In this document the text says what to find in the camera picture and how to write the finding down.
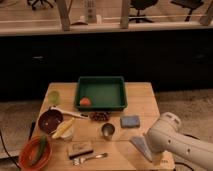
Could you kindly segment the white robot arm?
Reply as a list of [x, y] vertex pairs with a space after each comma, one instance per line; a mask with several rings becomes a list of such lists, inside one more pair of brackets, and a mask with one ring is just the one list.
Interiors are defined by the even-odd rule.
[[179, 133], [180, 126], [177, 115], [170, 112], [161, 114], [145, 135], [150, 151], [154, 154], [169, 151], [213, 171], [213, 143]]

